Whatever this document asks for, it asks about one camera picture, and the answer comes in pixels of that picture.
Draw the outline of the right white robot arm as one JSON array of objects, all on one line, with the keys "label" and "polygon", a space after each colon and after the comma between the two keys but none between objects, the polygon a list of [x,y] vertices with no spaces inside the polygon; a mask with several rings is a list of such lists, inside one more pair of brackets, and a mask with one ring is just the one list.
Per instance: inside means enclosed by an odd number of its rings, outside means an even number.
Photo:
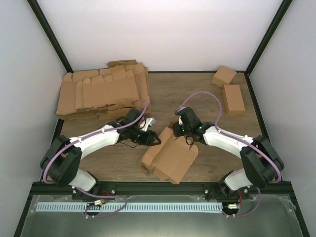
[{"label": "right white robot arm", "polygon": [[175,137],[191,138],[193,142],[220,148],[241,159],[243,168],[229,172],[218,183],[223,198],[230,199],[237,190],[247,186],[263,189],[281,180],[284,163],[265,136],[240,136],[213,123],[202,123],[190,107],[181,107],[175,114],[179,118],[173,125]]}]

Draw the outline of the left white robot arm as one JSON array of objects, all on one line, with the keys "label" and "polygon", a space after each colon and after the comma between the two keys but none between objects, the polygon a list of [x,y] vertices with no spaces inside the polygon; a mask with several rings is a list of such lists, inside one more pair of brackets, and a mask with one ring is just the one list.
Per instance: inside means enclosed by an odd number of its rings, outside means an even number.
[{"label": "left white robot arm", "polygon": [[124,140],[143,146],[161,144],[157,133],[150,130],[155,122],[154,118],[146,118],[143,112],[132,108],[126,116],[91,133],[73,138],[60,135],[40,162],[43,177],[50,177],[58,187],[73,186],[89,199],[96,199],[101,193],[100,182],[90,172],[79,168],[81,160],[101,148]]}]

